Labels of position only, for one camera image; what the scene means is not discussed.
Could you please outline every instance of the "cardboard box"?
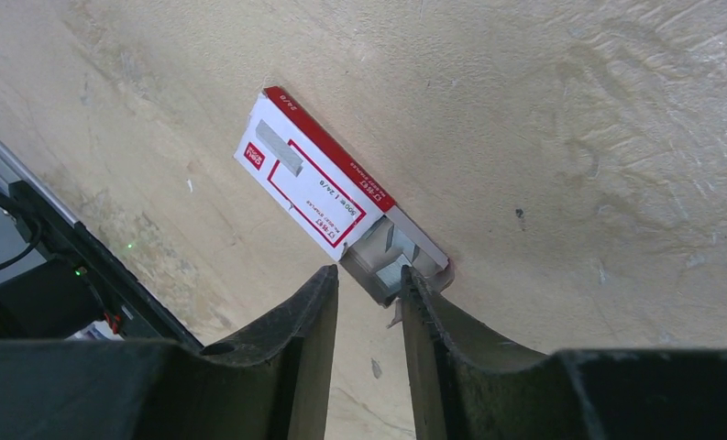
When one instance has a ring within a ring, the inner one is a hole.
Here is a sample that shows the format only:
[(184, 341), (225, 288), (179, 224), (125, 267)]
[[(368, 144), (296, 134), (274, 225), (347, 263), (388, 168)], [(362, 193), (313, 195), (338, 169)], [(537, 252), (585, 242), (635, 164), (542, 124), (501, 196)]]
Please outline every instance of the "cardboard box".
[(280, 87), (258, 96), (234, 158), (378, 303), (403, 265), (439, 290), (452, 281), (449, 258)]

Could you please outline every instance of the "box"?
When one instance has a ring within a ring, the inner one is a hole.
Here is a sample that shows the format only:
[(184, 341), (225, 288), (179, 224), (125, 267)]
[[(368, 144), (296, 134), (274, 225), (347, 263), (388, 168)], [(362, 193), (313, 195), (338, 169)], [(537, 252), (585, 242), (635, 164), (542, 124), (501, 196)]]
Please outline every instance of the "box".
[(378, 303), (395, 298), (404, 265), (439, 291), (452, 281), (444, 252), (280, 87), (258, 96), (234, 158)]

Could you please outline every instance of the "wire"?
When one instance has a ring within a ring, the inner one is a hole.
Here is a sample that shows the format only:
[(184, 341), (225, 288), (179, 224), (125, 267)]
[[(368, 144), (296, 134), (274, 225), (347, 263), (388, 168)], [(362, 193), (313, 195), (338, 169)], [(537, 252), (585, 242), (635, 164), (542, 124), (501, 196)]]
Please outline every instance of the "wire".
[(34, 224), (37, 226), (37, 232), (31, 237), (31, 241), (28, 243), (28, 246), (26, 246), (26, 248), (23, 249), (23, 251), (20, 252), (19, 254), (15, 255), (14, 257), (8, 259), (7, 261), (5, 261), (3, 263), (0, 263), (0, 270), (4, 270), (4, 269), (12, 266), (13, 264), (17, 263), (18, 261), (23, 259), (23, 257), (28, 255), (32, 250), (34, 250), (39, 245), (39, 241), (41, 241), (41, 239), (42, 239), (42, 233), (44, 232), (44, 229), (42, 226), (42, 222), (35, 221)]

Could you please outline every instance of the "black cable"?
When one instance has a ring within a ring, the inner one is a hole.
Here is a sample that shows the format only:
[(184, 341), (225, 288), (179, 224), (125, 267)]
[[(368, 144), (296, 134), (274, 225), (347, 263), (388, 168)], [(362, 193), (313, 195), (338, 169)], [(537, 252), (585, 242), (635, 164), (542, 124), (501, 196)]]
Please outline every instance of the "black cable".
[(28, 246), (26, 246), (26, 248), (23, 249), (23, 251), (20, 252), (19, 254), (15, 255), (14, 257), (8, 259), (7, 261), (5, 261), (3, 263), (0, 263), (0, 270), (4, 270), (4, 269), (12, 266), (13, 264), (17, 263), (18, 261), (23, 259), (23, 257), (28, 255), (32, 250), (34, 250), (39, 245), (39, 241), (41, 241), (41, 239), (42, 239), (42, 233), (44, 232), (44, 229), (42, 226), (42, 222), (38, 221), (38, 222), (34, 222), (34, 223), (37, 226), (37, 232), (34, 233), (34, 235), (31, 237), (31, 241), (28, 243)]

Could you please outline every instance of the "floor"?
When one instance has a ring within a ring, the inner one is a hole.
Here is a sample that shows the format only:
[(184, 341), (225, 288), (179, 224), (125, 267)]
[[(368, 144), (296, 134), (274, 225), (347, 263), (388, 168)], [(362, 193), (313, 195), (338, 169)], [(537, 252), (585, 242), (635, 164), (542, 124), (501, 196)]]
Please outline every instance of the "floor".
[[(0, 138), (206, 343), (329, 262), (231, 159), (270, 84), (497, 331), (727, 347), (727, 0), (0, 2)], [(413, 438), (392, 311), (341, 286), (327, 438)]]

